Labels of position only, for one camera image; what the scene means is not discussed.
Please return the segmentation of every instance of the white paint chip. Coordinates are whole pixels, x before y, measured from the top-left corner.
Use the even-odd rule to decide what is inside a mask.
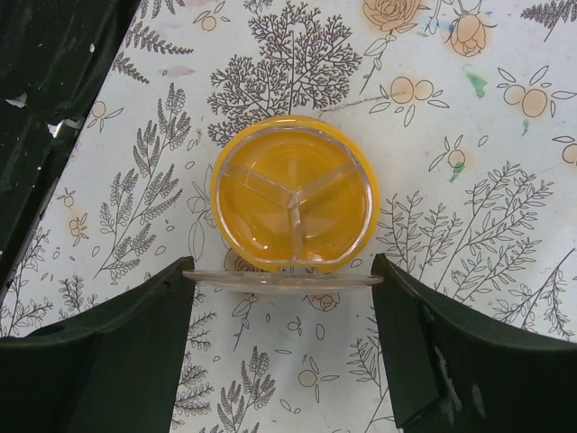
[[[24,108],[24,106],[26,106],[26,99],[28,99],[28,95],[26,95],[26,92],[24,92],[19,97],[15,97],[14,99],[6,99],[6,102],[11,106]]]

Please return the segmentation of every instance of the yellow bowl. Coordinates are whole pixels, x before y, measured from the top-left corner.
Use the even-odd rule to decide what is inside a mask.
[[[224,239],[265,271],[332,272],[367,244],[379,189],[368,160],[329,124],[305,116],[266,119],[219,154],[210,202]]]

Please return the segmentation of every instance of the green stain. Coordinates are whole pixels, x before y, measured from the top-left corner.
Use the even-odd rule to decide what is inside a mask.
[[[463,171],[464,168],[465,168],[465,164],[457,165],[453,169],[453,176],[449,179],[449,183],[453,183],[455,181],[455,179],[457,179],[459,177],[459,175],[461,174],[461,171]]]
[[[485,96],[485,86],[487,86],[487,81],[484,80],[483,77],[478,76],[477,74],[473,74],[472,72],[467,72],[465,74],[469,81],[471,81],[472,86],[475,88],[475,92],[477,93],[477,98],[481,99]]]
[[[523,133],[521,134],[521,136],[525,135],[528,130],[529,130],[529,119],[525,119],[523,121]]]

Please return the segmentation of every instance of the table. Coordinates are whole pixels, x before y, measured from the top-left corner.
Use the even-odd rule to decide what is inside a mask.
[[[344,272],[384,252],[480,312],[574,341],[576,17],[573,2],[536,0],[143,0],[18,266],[2,336],[183,255],[230,266],[211,163],[244,126],[291,113],[349,134],[379,177],[379,228]],[[199,286],[174,429],[396,431],[369,289]]]

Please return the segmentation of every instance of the tablecloth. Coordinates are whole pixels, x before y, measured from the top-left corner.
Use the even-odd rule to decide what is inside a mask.
[[[344,272],[384,252],[484,314],[574,340],[576,19],[571,0],[142,0],[18,266],[2,336],[184,255],[222,270],[211,164],[246,125],[300,114],[350,135],[379,178],[379,227]],[[199,284],[172,427],[396,431],[370,289]]]

